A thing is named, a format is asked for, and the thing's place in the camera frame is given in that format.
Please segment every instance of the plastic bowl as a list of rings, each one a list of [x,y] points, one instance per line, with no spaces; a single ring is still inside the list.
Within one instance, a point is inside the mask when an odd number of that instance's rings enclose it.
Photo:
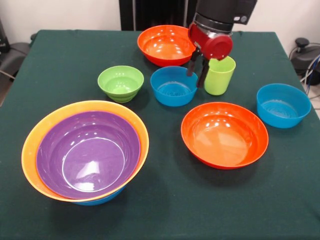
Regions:
[[[188,104],[197,91],[198,77],[195,73],[187,76],[182,66],[167,66],[155,71],[150,83],[155,98],[163,105],[179,107]]]
[[[131,101],[141,89],[144,75],[132,66],[113,66],[98,77],[101,90],[117,103]]]
[[[140,156],[139,137],[122,117],[87,111],[64,119],[42,140],[37,171],[52,191],[87,199],[123,184]]]
[[[41,180],[40,176],[37,172],[36,167],[36,156],[38,146],[40,145],[44,136],[49,132],[51,128],[53,128],[56,124],[61,122],[62,120],[71,117],[75,114],[89,112],[89,111],[102,111],[116,114],[125,120],[127,120],[135,129],[139,136],[140,141],[140,157],[137,166],[135,167],[132,175],[119,187],[110,191],[109,193],[102,194],[100,196],[85,198],[85,199],[70,199],[58,195],[50,188],[48,188]],[[90,101],[81,101],[76,102],[70,105],[66,105],[61,107],[45,118],[43,118],[29,133],[27,136],[21,154],[21,164],[23,173],[29,183],[40,193],[43,195],[64,202],[87,202],[100,200],[105,197],[109,197],[111,194],[123,188],[126,184],[128,184],[140,171],[143,164],[146,161],[147,154],[149,149],[149,137],[146,126],[142,122],[142,120],[130,109],[124,107],[120,104],[109,102],[109,101],[99,101],[99,100],[90,100]]]
[[[118,196],[124,189],[125,189],[125,187],[120,188],[118,191],[112,193],[111,195],[106,196],[106,197],[101,198],[101,199],[98,199],[98,200],[84,201],[84,202],[74,202],[74,204],[81,205],[81,206],[96,206],[96,205],[105,204],[105,203],[111,201],[112,199],[114,199],[116,196]]]
[[[176,25],[148,28],[139,35],[137,44],[145,57],[160,67],[183,65],[196,49],[189,40],[188,29]]]
[[[311,102],[303,91],[281,83],[260,88],[256,101],[259,117],[265,123],[280,129],[294,127],[311,110]]]
[[[268,132],[248,109],[227,102],[209,102],[189,111],[181,124],[187,148],[217,169],[236,169],[257,161],[266,151]]]

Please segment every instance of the light blue bowl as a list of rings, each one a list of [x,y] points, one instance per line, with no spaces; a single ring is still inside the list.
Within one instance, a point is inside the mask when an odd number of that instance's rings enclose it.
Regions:
[[[155,98],[163,105],[179,107],[188,104],[197,91],[198,77],[195,73],[187,76],[182,66],[166,66],[155,71],[150,83]]]
[[[116,196],[118,196],[119,193],[121,193],[124,188],[125,187],[120,188],[118,191],[114,192],[113,194],[106,196],[104,198],[98,199],[98,200],[74,202],[74,204],[82,205],[82,206],[96,206],[96,205],[104,204],[104,203],[109,202],[110,200],[114,199]]]
[[[311,110],[311,102],[303,91],[281,83],[260,88],[256,101],[259,117],[265,123],[280,129],[294,127]]]

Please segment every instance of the green tablecloth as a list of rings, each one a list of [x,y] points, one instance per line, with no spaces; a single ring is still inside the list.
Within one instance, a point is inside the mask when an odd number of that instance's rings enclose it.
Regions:
[[[153,96],[158,69],[137,47],[139,32],[40,31],[0,108],[0,239],[320,239],[320,122],[314,110],[292,129],[267,126],[269,146],[256,163],[210,168],[183,144],[180,124],[193,107],[225,101],[256,112],[265,84],[300,83],[274,33],[235,33],[237,63],[227,92],[203,89],[186,106]],[[37,192],[21,167],[33,126],[50,112],[83,100],[109,100],[99,73],[130,65],[144,74],[124,104],[147,126],[149,154],[140,173],[109,203],[85,207]]]

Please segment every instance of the green bowl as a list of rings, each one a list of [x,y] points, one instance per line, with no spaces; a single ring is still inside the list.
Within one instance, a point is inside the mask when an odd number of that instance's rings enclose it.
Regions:
[[[98,85],[109,98],[117,103],[127,103],[138,93],[144,75],[132,66],[113,66],[98,77]]]

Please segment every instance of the green cup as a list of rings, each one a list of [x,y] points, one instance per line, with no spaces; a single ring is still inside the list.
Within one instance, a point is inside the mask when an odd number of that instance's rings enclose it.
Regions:
[[[109,98],[117,103],[127,103],[138,93],[144,75],[132,66],[113,66],[98,77],[98,85]]]
[[[236,62],[231,57],[218,61],[209,61],[209,71],[204,81],[204,89],[211,95],[222,95],[226,92],[231,77],[235,71]]]

